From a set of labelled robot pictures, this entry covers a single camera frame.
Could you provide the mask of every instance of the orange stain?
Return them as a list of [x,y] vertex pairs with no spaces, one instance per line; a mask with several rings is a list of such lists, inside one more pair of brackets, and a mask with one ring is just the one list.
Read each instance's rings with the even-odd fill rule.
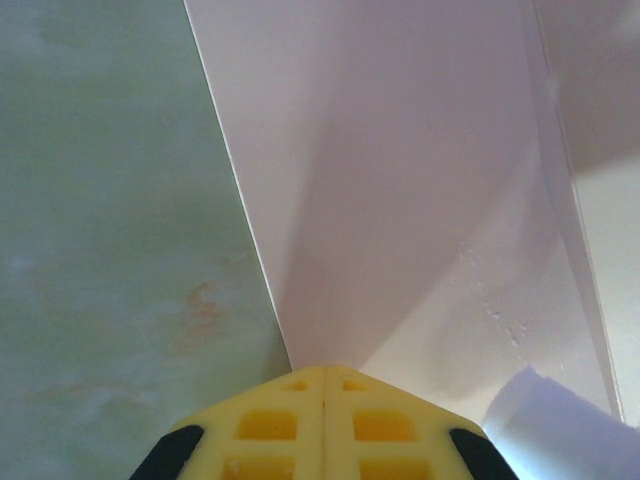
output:
[[182,331],[171,344],[176,354],[186,354],[205,345],[217,332],[219,319],[224,312],[211,298],[215,290],[215,282],[204,282],[198,285],[186,299],[186,316],[182,319]]

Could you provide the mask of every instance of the green marble surface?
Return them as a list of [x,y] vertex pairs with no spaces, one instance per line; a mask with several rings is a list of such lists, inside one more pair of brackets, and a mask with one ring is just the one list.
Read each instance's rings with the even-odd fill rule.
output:
[[127,478],[289,369],[179,0],[0,0],[0,478]]

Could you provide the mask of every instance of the square hole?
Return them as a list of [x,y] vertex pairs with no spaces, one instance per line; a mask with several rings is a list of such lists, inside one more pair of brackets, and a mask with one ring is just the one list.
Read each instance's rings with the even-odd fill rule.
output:
[[301,392],[307,389],[307,381],[306,380],[297,380],[290,385],[284,387],[285,390],[293,390],[294,392]]
[[236,438],[240,440],[295,440],[298,418],[286,410],[253,410],[242,417]]
[[228,457],[220,480],[293,480],[294,468],[289,457]]
[[342,390],[345,392],[362,392],[366,390],[363,385],[360,385],[358,382],[354,382],[348,378],[342,380]]
[[362,459],[360,480],[433,480],[429,464],[419,459]]
[[393,410],[361,410],[353,414],[358,442],[413,442],[416,431],[409,417]]

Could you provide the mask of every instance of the black rubber tip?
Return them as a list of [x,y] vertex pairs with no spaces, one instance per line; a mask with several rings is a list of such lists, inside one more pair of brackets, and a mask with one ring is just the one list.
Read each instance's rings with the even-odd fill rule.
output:
[[464,428],[454,428],[449,436],[474,480],[518,480],[496,447],[484,437]]
[[188,425],[162,437],[130,480],[176,480],[191,457],[204,428]]

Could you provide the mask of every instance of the white wall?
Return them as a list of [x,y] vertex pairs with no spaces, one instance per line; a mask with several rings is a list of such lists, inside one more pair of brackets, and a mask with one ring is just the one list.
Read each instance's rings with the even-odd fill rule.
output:
[[530,363],[612,408],[514,2],[187,6],[294,366],[479,420]]
[[538,0],[625,420],[640,423],[640,2]]

